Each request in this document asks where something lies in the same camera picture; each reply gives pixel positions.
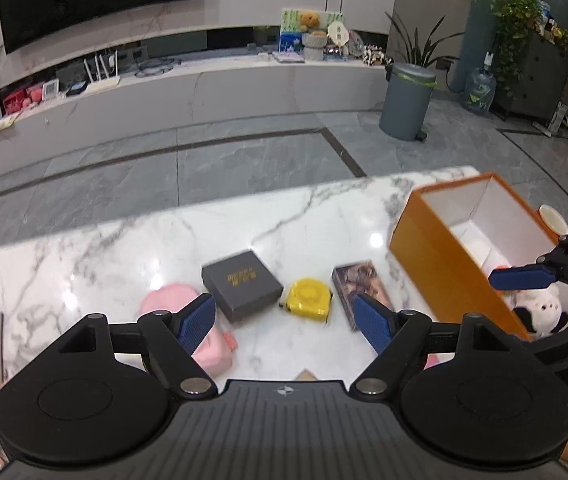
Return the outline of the red ceramic mug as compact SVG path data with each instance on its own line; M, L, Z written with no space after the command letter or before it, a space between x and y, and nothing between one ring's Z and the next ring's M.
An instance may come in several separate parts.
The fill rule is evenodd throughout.
M555 208L542 204L538 208L538 214L544 224L557 236L568 235L568 223Z

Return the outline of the orange storage box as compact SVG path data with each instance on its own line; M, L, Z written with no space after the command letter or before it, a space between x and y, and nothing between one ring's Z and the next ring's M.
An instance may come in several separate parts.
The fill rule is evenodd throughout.
M389 249L439 321L460 322L465 313L479 312L506 333L530 340L488 275L533 263L557 242L501 177L481 174L414 188Z

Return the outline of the grey pedal trash bin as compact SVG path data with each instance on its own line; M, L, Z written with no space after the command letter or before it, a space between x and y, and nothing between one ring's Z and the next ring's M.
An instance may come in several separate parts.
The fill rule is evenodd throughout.
M402 141L415 141L421 135L430 98L437 85L436 74L410 63L386 67L388 82L381 110L381 131Z

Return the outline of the dark grey gift box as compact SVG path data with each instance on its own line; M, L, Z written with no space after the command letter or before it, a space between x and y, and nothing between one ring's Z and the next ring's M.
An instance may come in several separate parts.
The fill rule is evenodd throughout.
M252 250L206 264L201 281L231 324L273 306L284 290Z

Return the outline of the pink card holder wallet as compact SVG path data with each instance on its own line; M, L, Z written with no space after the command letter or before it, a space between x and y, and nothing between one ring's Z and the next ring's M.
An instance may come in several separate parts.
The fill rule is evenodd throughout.
M429 353L429 355L427 356L427 360L425 363L425 370L428 370L429 368L432 368L434 366L437 366L441 363L441 359L439 358L439 356L437 356L436 354L433 353Z

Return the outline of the water jug bottle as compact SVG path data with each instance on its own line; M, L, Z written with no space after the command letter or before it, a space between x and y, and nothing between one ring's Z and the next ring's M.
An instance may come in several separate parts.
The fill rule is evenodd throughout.
M497 81L491 72L493 53L487 51L482 65L473 68L467 76L462 105L472 113L485 115L489 112Z

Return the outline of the brown teddy bear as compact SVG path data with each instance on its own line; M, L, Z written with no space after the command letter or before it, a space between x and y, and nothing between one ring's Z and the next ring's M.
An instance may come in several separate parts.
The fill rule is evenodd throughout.
M321 15L316 11L305 10L298 13L299 32L312 34L321 28Z

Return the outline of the purple card deck box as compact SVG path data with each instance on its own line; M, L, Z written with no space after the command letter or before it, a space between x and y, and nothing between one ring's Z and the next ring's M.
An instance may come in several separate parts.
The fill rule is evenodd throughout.
M353 305L360 294L369 295L387 309L392 309L388 292L371 260L336 266L331 272L331 280L353 332L357 331Z

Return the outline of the pink mini backpack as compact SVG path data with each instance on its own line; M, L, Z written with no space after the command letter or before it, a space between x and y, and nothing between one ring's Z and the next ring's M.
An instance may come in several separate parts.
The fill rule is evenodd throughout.
M182 311L200 296L195 288L183 284L168 284L150 292L140 304L140 314L158 310L172 313ZM223 332L217 322L214 300L207 297L205 304L188 315L177 330L177 340L211 377L226 373L233 365L237 348L234 336Z

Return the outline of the white wifi router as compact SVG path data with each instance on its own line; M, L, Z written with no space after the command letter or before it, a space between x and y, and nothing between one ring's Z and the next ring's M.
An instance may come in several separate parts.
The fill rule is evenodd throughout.
M85 92L87 94L97 93L112 88L120 84L118 55L114 55L113 73L110 73L105 62L105 58L98 53L93 55L93 64L87 58L83 60L84 70L88 78Z

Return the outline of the yellow tape measure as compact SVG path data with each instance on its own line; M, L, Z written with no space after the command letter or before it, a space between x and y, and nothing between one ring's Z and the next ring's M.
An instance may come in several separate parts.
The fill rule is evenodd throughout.
M301 318L326 323L331 314L333 293L323 282L315 278L301 278L295 281L279 306Z

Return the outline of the round paper fan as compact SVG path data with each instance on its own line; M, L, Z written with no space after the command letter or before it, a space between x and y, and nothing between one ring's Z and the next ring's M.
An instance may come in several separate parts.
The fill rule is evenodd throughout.
M348 44L350 40L350 32L341 21L331 22L327 26L328 44L327 48L331 55L348 55Z

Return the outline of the white striped-hat plush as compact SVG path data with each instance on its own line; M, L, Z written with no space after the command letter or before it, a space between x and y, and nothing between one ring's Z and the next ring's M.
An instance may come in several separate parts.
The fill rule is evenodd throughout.
M489 278L493 270L511 267L508 259L478 231L462 231L459 241L482 268L486 278ZM568 326L568 313L562 306L557 284L549 284L545 288L499 290L499 294L523 323L527 333L536 339L559 333Z

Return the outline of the potted plant by bin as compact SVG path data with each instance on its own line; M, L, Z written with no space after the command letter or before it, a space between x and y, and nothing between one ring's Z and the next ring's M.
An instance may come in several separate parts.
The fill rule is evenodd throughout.
M386 12L386 16L390 21L391 30L395 32L400 40L401 47L398 50L401 58L407 64L412 64L419 67L429 68L436 65L438 62L454 63L459 61L459 57L452 54L436 55L436 51L444 42L458 38L464 35L464 32L453 32L453 34L435 38L436 32L446 19L442 15L424 40L419 36L419 30L414 28L413 32L409 32L406 24L401 20L397 13L390 14Z

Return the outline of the brown cardboard box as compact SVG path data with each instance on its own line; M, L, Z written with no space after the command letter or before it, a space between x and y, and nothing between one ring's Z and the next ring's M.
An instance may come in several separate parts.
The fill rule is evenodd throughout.
M295 377L296 382L316 382L317 377L309 370L303 370Z

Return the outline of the marble tv console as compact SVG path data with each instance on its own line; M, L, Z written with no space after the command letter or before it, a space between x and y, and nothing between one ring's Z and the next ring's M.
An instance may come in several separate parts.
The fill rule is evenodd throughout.
M257 56L184 62L160 76L27 110L0 130L0 176L94 145L206 122L376 110L387 82L361 62L281 64Z

